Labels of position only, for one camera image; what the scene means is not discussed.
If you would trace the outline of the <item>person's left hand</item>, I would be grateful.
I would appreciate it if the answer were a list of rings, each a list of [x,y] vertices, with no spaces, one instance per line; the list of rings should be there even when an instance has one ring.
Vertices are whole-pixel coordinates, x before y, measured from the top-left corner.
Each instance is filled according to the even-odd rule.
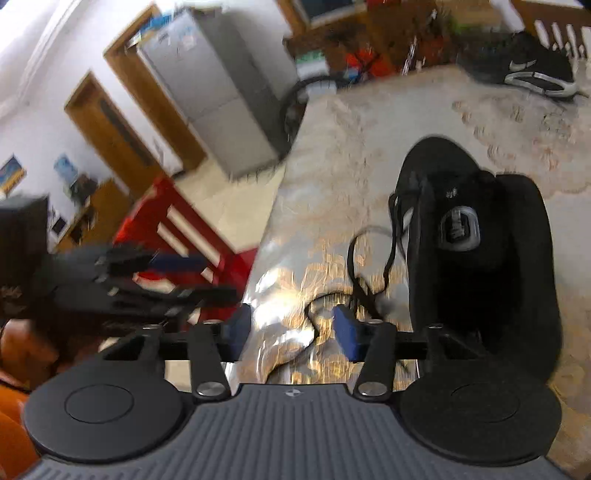
[[[1,331],[1,381],[32,391],[55,375],[97,353],[100,338],[75,338],[67,354],[60,354],[40,335],[30,320],[9,320]]]

